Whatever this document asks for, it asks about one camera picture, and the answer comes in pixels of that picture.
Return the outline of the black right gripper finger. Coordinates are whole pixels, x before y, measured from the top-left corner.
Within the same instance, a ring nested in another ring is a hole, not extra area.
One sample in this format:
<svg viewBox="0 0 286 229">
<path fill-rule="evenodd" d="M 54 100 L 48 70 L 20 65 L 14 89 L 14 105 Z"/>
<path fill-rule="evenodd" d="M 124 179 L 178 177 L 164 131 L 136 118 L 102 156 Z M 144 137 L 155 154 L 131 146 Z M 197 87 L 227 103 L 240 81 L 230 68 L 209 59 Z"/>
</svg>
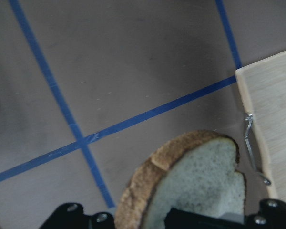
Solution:
<svg viewBox="0 0 286 229">
<path fill-rule="evenodd" d="M 244 225 L 172 208 L 164 220 L 166 229 L 244 229 Z"/>
</svg>

